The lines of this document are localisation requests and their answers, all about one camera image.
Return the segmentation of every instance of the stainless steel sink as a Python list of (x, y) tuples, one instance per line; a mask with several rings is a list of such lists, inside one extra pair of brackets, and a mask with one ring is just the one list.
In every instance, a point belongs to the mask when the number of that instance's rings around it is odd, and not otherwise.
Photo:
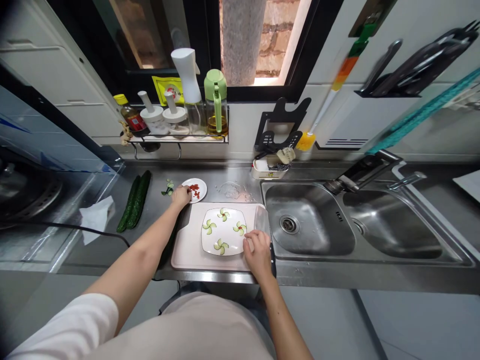
[(279, 259), (472, 266), (455, 237), (406, 188), (375, 180), (337, 196), (321, 182), (264, 181)]
[(300, 255), (347, 255), (355, 235), (335, 197), (320, 186), (285, 184), (265, 195), (270, 228), (282, 250), (280, 258)]
[(343, 204), (363, 237), (391, 257), (437, 259), (443, 249), (420, 217), (400, 198), (385, 191), (343, 195)]

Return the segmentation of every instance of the white sleeve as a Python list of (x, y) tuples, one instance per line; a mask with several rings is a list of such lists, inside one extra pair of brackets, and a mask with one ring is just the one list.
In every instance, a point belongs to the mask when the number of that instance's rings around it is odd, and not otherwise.
[(107, 295), (91, 293), (70, 302), (7, 359), (80, 359), (112, 339), (119, 321)]

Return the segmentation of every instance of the white cabinet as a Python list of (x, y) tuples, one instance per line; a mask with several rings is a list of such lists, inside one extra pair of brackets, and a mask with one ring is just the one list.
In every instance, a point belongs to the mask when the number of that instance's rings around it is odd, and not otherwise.
[(57, 108), (84, 133), (94, 134), (91, 135), (94, 140), (111, 136), (115, 137), (115, 144), (120, 143), (122, 127), (107, 104), (60, 105)]
[(0, 51), (0, 58), (56, 106), (103, 102), (62, 47)]
[(45, 0), (15, 2), (0, 36), (0, 60), (88, 136), (119, 136), (122, 117), (111, 95)]

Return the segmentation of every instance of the window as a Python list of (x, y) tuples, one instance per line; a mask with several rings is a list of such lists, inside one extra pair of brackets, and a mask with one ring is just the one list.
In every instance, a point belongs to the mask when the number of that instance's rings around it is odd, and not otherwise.
[(156, 94), (170, 53), (195, 49), (203, 87), (221, 69), (228, 100), (295, 102), (342, 5), (326, 0), (48, 0), (112, 94)]

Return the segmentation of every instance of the black power cord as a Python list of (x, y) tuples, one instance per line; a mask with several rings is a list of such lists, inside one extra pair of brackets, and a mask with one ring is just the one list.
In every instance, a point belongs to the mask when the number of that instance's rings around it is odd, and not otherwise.
[(114, 233), (111, 233), (111, 232), (98, 231), (98, 230), (91, 229), (89, 227), (84, 227), (84, 226), (79, 226), (79, 225), (61, 224), (61, 223), (58, 223), (58, 222), (48, 222), (48, 221), (1, 220), (1, 219), (0, 219), (0, 224), (40, 225), (40, 226), (43, 225), (43, 226), (49, 226), (49, 227), (55, 227), (55, 228), (83, 230), (83, 231), (86, 231), (86, 232), (89, 232), (89, 233), (95, 233), (95, 234), (105, 235), (105, 236), (109, 236), (109, 237), (113, 237), (113, 238), (119, 238), (125, 243), (127, 248), (130, 247), (129, 242), (122, 235), (114, 234)]

